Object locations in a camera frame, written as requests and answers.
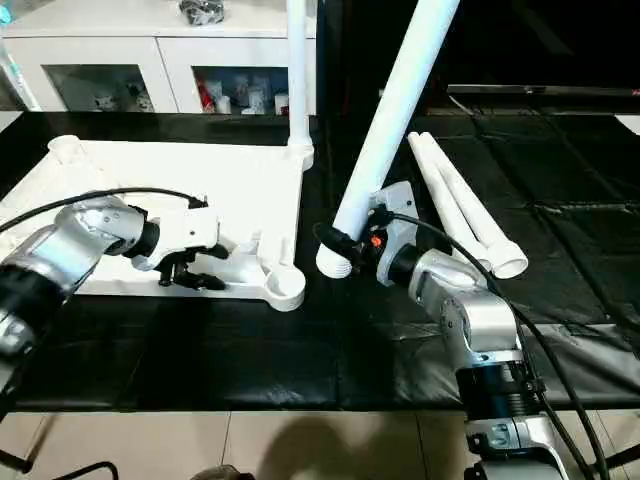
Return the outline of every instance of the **black table cover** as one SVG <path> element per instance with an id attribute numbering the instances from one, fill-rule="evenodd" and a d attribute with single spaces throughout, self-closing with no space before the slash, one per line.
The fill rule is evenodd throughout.
<path id="1" fill-rule="evenodd" d="M 296 251 L 307 278 L 300 309 L 75 296 L 30 362 L 16 408 L 459 408 L 438 328 L 405 291 L 363 276 L 329 280 L 315 268 L 312 226 L 335 213 L 368 121 L 312 124 L 317 153 L 304 175 Z M 540 324 L 585 404 L 640 405 L 640 137 L 595 116 L 440 116 L 411 128 L 438 139 L 529 256 L 529 269 L 504 289 Z M 0 196 L 62 134 L 283 145 L 288 129 L 286 120 L 259 117 L 23 114 L 0 135 Z M 421 217 L 437 224 L 406 142 L 387 182 L 405 179 Z M 421 233 L 419 244 L 433 242 Z M 550 400 L 568 408 L 549 363 L 529 343 Z"/>

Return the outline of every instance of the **red object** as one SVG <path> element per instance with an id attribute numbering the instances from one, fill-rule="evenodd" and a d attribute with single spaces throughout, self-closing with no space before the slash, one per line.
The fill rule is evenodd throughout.
<path id="1" fill-rule="evenodd" d="M 202 110 L 204 112 L 213 113 L 215 110 L 213 98 L 211 98 L 211 95 L 207 92 L 207 89 L 204 86 L 204 81 L 200 77 L 196 77 L 196 85 L 198 85 L 198 94 L 200 95 Z"/>
<path id="2" fill-rule="evenodd" d="M 376 236 L 371 237 L 371 245 L 376 248 L 380 248 L 382 246 L 382 239 Z"/>

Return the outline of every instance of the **white countertop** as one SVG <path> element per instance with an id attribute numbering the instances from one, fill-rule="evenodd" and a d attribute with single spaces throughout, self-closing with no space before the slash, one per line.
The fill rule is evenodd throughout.
<path id="1" fill-rule="evenodd" d="M 13 123 L 22 112 L 0 112 L 0 132 Z"/>
<path id="2" fill-rule="evenodd" d="M 307 2 L 307 37 L 316 36 L 317 0 Z M 225 0 L 225 19 L 193 27 L 178 0 L 56 0 L 19 18 L 5 37 L 287 36 L 286 0 Z"/>

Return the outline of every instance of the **robotic arm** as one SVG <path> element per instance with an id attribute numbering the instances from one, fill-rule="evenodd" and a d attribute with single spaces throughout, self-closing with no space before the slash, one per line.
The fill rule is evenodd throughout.
<path id="1" fill-rule="evenodd" d="M 383 285 L 407 288 L 438 322 L 467 414 L 468 447 L 481 457 L 465 480 L 569 480 L 536 396 L 544 386 L 523 356 L 511 307 L 489 291 L 473 266 L 415 246 L 415 225 L 389 215 L 417 218 L 413 204 L 408 182 L 394 184 L 372 200 L 360 242 L 324 225 L 316 235 Z"/>
<path id="2" fill-rule="evenodd" d="M 69 205 L 53 225 L 33 233 L 0 263 L 0 355 L 27 353 L 48 319 L 94 271 L 103 255 L 123 255 L 134 268 L 160 272 L 160 285 L 224 289 L 217 277 L 188 270 L 196 253 L 226 258 L 218 218 L 201 206 L 147 219 L 117 197 Z"/>

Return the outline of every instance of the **white pipe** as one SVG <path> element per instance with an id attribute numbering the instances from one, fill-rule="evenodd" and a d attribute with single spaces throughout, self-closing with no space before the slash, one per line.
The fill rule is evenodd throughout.
<path id="1" fill-rule="evenodd" d="M 313 146 L 307 115 L 306 22 L 306 1 L 287 0 L 289 146 L 300 149 Z"/>
<path id="2" fill-rule="evenodd" d="M 382 188 L 460 0 L 419 0 L 333 226 L 357 240 L 371 196 Z M 351 264 L 320 246 L 318 269 L 344 278 Z"/>
<path id="3" fill-rule="evenodd" d="M 482 266 L 491 269 L 491 264 L 488 259 L 488 252 L 484 245 L 482 245 L 476 237 L 473 235 L 469 224 L 462 215 L 458 204 L 451 195 L 451 192 L 447 188 L 447 184 L 444 182 L 442 175 L 436 164 L 433 163 L 429 156 L 429 150 L 423 148 L 423 139 L 416 132 L 412 132 L 407 137 L 411 150 L 413 151 L 416 160 L 418 161 L 418 167 L 422 173 L 422 178 L 427 184 L 433 203 L 436 206 L 442 226 L 445 232 L 451 237 L 460 242 L 464 248 L 466 248 L 471 255 L 473 255 Z M 457 250 L 453 252 L 454 256 L 462 261 L 468 262 L 466 257 Z"/>
<path id="4" fill-rule="evenodd" d="M 434 138 L 429 133 L 423 133 L 420 139 L 425 154 L 440 170 L 471 230 L 487 248 L 493 274 L 498 278 L 512 278 L 524 272 L 529 260 L 522 249 L 507 238 Z"/>

